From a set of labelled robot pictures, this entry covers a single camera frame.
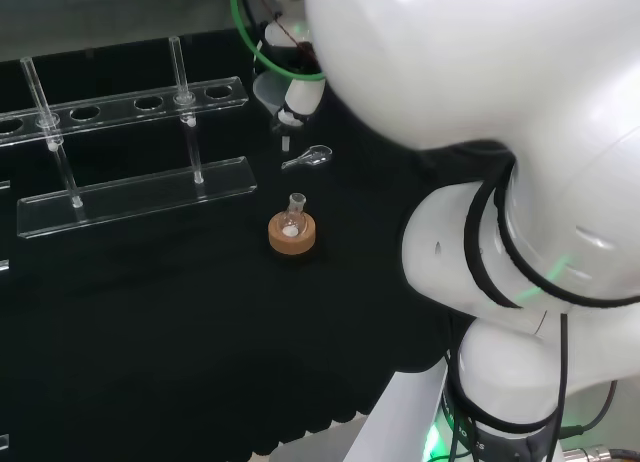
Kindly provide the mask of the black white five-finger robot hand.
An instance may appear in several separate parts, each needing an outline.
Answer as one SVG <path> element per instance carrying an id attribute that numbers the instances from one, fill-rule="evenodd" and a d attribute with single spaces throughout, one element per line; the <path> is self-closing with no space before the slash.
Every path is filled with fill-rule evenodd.
<path id="1" fill-rule="evenodd" d="M 261 25 L 262 38 L 257 48 L 281 69 L 313 75 L 320 66 L 312 45 L 311 32 L 300 17 L 278 14 Z M 252 91 L 256 100 L 271 114 L 272 133 L 290 138 L 304 130 L 318 110 L 326 81 L 292 79 L 267 67 L 259 60 L 253 64 Z"/>

